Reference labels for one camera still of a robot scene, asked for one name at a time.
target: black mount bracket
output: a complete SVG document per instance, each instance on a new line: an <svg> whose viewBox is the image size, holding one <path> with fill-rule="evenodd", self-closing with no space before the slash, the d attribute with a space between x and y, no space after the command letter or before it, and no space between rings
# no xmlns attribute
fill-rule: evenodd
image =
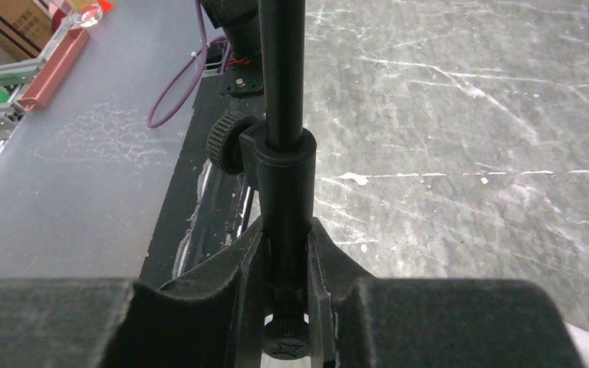
<svg viewBox="0 0 589 368"><path fill-rule="evenodd" d="M263 67L261 59L252 59L249 64L232 65L227 68L220 94L233 97L258 96L263 94Z"/></svg>
<svg viewBox="0 0 589 368"><path fill-rule="evenodd" d="M209 152L216 153L209 157L229 174L242 168L247 183L260 195L262 231L269 239L270 251L271 293L265 307L273 314L273 321L265 327L264 349L279 359L298 359L308 355L306 237L313 215L317 143L303 130L296 150L275 151L267 144L265 120L237 135L252 119L240 113L220 119L209 135ZM223 129L229 134L221 140ZM238 149L242 153L240 165Z"/></svg>

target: black plastic knob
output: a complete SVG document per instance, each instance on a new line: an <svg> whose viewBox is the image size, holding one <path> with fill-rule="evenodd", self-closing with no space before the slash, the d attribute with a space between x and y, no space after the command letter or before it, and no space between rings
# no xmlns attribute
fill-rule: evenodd
<svg viewBox="0 0 589 368"><path fill-rule="evenodd" d="M310 353L308 324L301 318L275 318L265 326L263 351L279 360L295 360Z"/></svg>
<svg viewBox="0 0 589 368"><path fill-rule="evenodd" d="M227 113L211 128L206 140L206 153L211 163L229 175L242 174L245 169L240 154L240 134L256 124L255 117L240 111Z"/></svg>

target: cardboard box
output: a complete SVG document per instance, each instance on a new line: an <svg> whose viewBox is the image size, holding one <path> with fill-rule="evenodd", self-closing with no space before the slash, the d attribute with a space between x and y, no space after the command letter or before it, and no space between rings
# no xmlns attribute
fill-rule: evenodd
<svg viewBox="0 0 589 368"><path fill-rule="evenodd" d="M52 35L48 15L33 0L0 0L0 47L15 60L36 58Z"/></svg>

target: scratched gray floor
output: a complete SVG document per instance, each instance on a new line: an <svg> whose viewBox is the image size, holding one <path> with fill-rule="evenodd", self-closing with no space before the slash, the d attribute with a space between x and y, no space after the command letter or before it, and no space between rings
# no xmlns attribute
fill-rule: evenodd
<svg viewBox="0 0 589 368"><path fill-rule="evenodd" d="M589 330L589 1L307 12L315 214L334 240L381 277L534 281Z"/></svg>

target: black vertical pole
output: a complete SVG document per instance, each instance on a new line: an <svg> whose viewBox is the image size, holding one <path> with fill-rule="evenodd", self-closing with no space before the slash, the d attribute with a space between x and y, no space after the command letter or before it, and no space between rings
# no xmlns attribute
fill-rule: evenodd
<svg viewBox="0 0 589 368"><path fill-rule="evenodd" d="M304 129L305 0L258 0L268 146L292 151Z"/></svg>

